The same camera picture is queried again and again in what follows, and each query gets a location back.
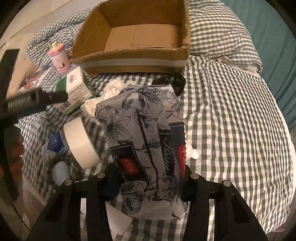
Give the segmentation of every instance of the cardboard box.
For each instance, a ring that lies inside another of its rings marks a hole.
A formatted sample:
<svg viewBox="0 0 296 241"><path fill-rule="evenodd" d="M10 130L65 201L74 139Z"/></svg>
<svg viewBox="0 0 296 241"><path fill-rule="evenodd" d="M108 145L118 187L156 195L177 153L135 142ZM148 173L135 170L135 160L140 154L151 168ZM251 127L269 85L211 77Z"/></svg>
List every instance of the cardboard box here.
<svg viewBox="0 0 296 241"><path fill-rule="evenodd" d="M57 91L65 90L69 97L65 103L59 103L56 106L71 119L82 114L80 106L86 100L94 98L87 88L87 84L87 78L83 74L81 67L72 70L57 83Z"/></svg>
<svg viewBox="0 0 296 241"><path fill-rule="evenodd" d="M109 0L78 33L71 62L89 75L181 70L190 48L186 0Z"/></svg>

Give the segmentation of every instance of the red label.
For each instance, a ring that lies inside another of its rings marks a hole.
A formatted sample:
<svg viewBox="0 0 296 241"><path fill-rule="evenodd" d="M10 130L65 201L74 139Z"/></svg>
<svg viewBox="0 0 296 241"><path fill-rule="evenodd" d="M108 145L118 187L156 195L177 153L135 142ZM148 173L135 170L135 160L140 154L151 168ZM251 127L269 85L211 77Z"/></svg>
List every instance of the red label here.
<svg viewBox="0 0 296 241"><path fill-rule="evenodd" d="M119 158L119 161L121 162L124 170L128 175L136 174L139 172L132 159Z"/></svg>
<svg viewBox="0 0 296 241"><path fill-rule="evenodd" d="M179 161L182 170L183 177L185 178L185 165L186 165L186 147L185 145L178 148Z"/></svg>

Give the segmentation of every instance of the checkered duvet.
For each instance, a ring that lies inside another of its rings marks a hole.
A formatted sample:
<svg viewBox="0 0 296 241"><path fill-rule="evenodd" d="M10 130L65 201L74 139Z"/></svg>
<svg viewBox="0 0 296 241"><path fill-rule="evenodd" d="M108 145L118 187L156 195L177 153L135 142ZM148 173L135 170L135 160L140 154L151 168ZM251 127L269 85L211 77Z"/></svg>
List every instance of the checkered duvet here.
<svg viewBox="0 0 296 241"><path fill-rule="evenodd" d="M187 164L207 180L230 180L245 199L263 230L270 232L281 225L289 213L292 197L294 151L290 147L287 125L282 121L276 102L262 78L213 59L226 56L235 64L256 64L260 58L251 37L235 14L217 0L189 1L192 46L184 71L186 85L179 101L184 111L186 138L200 152L200 163ZM51 64L46 52L53 41L63 42L68 53L87 9L60 19L39 31L28 45L28 56L38 66ZM115 77L150 85L161 74L100 74L89 78L97 96ZM61 78L52 69L41 83L44 91L54 91ZM46 199L53 193L47 168L41 158L41 146L69 119L55 106L19 122L25 139L24 175ZM102 127L88 118L84 126L102 163L83 170L84 177L104 169L112 162ZM127 213L120 196L112 205ZM123 236L114 240L182 240L188 211L171 221L134 219ZM214 235L214 208L210 202L208 239Z"/></svg>

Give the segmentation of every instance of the white box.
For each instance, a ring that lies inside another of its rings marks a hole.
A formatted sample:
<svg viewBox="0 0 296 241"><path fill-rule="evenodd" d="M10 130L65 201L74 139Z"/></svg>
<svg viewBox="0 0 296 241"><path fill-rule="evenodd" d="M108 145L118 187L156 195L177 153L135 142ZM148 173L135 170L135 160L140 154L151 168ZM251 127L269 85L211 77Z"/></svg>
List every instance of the white box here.
<svg viewBox="0 0 296 241"><path fill-rule="evenodd" d="M67 116L74 119L82 114L80 106L88 99L94 98L86 86L88 82L81 67L77 67L57 83L57 91L66 91L68 100L56 106Z"/></svg>

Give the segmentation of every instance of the tissue pack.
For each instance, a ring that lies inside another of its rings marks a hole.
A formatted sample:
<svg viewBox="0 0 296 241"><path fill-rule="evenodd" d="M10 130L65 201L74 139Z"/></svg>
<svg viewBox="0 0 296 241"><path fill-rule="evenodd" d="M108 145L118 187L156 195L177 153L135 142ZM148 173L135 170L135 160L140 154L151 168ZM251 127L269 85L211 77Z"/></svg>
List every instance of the tissue pack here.
<svg viewBox="0 0 296 241"><path fill-rule="evenodd" d="M97 104L129 215L174 219L187 209L183 111L171 85L135 87Z"/></svg>

